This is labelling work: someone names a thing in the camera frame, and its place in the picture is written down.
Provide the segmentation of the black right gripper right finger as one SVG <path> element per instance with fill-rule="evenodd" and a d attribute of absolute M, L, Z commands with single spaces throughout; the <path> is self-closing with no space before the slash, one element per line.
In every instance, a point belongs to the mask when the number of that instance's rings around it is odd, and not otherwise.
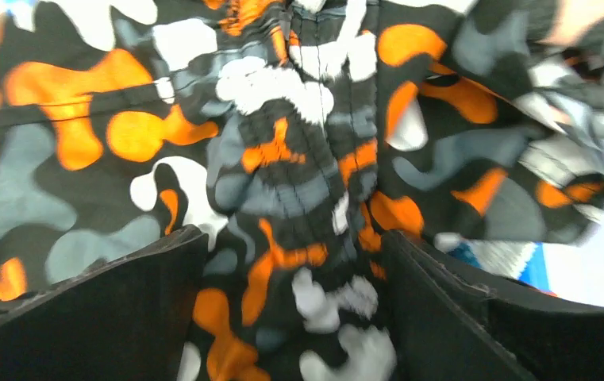
<path fill-rule="evenodd" d="M 604 380 L 604 307 L 382 239 L 399 380 Z"/>

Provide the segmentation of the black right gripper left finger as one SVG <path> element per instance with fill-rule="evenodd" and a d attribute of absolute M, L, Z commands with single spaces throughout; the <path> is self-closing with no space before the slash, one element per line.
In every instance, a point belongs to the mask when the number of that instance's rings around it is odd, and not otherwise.
<path fill-rule="evenodd" d="M 173 380 L 207 235 L 187 227 L 0 301 L 0 380 Z"/>

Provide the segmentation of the dark blue leaf print shorts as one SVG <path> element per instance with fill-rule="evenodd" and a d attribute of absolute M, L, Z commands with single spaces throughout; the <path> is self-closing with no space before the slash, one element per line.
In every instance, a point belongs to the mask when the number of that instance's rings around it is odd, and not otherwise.
<path fill-rule="evenodd" d="M 465 240 L 448 254 L 491 274 L 518 279 L 536 248 L 535 242 Z"/>

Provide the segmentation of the orange camouflage shorts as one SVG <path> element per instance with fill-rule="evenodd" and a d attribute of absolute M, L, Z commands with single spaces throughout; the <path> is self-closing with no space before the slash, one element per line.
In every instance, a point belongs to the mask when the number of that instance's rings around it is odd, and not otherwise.
<path fill-rule="evenodd" d="M 196 228 L 173 380 L 399 380 L 388 231 L 603 217 L 604 1 L 0 1 L 0 301 Z"/>

